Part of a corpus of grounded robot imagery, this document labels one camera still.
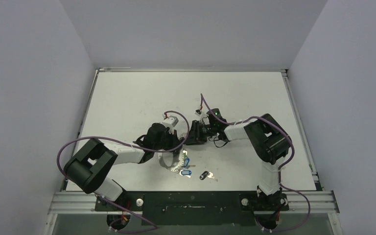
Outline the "black key tag with key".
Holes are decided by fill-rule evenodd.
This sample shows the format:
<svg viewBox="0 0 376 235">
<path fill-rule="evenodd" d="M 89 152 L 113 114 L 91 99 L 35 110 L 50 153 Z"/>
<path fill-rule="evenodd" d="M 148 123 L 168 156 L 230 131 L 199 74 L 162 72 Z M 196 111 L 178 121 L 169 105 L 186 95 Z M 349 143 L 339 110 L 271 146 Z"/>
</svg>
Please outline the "black key tag with key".
<svg viewBox="0 0 376 235">
<path fill-rule="evenodd" d="M 218 179 L 216 179 L 214 177 L 214 174 L 212 172 L 209 172 L 209 171 L 204 171 L 200 176 L 199 176 L 199 179 L 200 180 L 205 180 L 206 178 L 210 178 L 210 179 L 213 179 L 215 180 L 216 182 L 218 181 Z"/>
</svg>

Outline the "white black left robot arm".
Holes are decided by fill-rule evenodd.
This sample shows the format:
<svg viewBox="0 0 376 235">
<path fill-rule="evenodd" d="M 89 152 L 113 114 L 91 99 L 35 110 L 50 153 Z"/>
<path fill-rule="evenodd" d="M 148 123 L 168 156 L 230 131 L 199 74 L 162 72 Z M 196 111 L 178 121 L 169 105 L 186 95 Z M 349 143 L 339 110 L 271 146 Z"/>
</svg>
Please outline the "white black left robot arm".
<svg viewBox="0 0 376 235">
<path fill-rule="evenodd" d="M 147 133 L 132 144 L 117 142 L 109 148 L 102 137 L 86 137 L 86 143 L 62 167 L 64 176 L 79 186 L 86 194 L 94 193 L 107 199 L 115 211 L 126 206 L 123 187 L 108 177 L 114 165 L 124 163 L 143 164 L 155 153 L 179 154 L 185 141 L 171 125 L 153 123 Z"/>
</svg>

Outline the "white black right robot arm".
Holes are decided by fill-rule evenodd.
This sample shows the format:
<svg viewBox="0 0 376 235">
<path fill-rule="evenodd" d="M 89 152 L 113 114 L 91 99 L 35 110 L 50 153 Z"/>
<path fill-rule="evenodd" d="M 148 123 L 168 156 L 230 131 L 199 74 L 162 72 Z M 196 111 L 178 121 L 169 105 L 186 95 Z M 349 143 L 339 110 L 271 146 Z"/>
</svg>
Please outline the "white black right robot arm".
<svg viewBox="0 0 376 235">
<path fill-rule="evenodd" d="M 249 140 L 262 161 L 261 178 L 257 185 L 257 203 L 263 210 L 269 210 L 277 203 L 276 193 L 280 192 L 279 167 L 283 164 L 291 140 L 270 114 L 264 114 L 256 121 L 228 123 L 218 108 L 206 113 L 197 110 L 200 118 L 194 120 L 189 130 L 186 145 L 205 144 L 209 138 L 225 143 Z"/>
</svg>

